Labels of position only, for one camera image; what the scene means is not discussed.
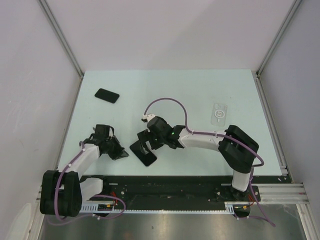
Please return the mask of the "blue phone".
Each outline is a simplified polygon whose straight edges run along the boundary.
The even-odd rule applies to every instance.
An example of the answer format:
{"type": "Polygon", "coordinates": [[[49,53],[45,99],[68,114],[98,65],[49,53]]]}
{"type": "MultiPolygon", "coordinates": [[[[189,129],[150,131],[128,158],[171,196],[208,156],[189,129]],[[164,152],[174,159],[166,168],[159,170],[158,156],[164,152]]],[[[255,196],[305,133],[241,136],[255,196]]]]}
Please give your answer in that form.
{"type": "Polygon", "coordinates": [[[145,149],[139,140],[130,145],[129,148],[145,167],[149,167],[157,160],[156,155],[148,148],[145,149]]]}

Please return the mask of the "black phone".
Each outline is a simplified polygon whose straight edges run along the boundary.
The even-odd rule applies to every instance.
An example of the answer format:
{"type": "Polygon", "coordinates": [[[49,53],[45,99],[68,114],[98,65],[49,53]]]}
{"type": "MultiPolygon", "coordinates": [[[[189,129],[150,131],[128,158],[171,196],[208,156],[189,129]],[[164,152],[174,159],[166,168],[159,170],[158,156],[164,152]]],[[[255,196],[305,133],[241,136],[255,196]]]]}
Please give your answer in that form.
{"type": "Polygon", "coordinates": [[[119,99],[120,95],[118,93],[100,88],[94,96],[100,100],[106,101],[108,103],[114,104],[119,99]]]}

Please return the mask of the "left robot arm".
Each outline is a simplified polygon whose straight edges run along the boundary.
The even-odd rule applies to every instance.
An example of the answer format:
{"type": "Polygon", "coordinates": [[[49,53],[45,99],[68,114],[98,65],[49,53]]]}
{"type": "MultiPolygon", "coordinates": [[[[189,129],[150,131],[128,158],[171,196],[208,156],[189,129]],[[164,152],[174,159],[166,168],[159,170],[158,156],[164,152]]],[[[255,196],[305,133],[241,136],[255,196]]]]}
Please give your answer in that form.
{"type": "Polygon", "coordinates": [[[87,169],[102,155],[112,160],[126,158],[129,154],[121,146],[115,135],[115,129],[105,124],[97,124],[94,132],[79,142],[79,152],[64,167],[47,170],[42,177],[39,210],[44,215],[76,217],[83,201],[93,196],[105,200],[110,196],[111,188],[96,177],[81,178],[87,169]]]}

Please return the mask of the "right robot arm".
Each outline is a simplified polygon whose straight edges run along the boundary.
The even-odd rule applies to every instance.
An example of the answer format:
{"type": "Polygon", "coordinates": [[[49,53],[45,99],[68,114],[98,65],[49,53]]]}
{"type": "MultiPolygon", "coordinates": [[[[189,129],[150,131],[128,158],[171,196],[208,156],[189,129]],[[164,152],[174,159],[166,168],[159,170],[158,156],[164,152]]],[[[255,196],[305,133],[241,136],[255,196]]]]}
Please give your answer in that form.
{"type": "Polygon", "coordinates": [[[162,117],[153,114],[144,120],[146,129],[137,134],[137,141],[130,150],[146,166],[157,160],[154,150],[163,146],[185,149],[200,148],[219,152],[233,170],[231,196],[242,201],[249,194],[254,160],[258,157],[259,145],[236,125],[221,132],[191,131],[185,125],[170,126],[162,117]]]}

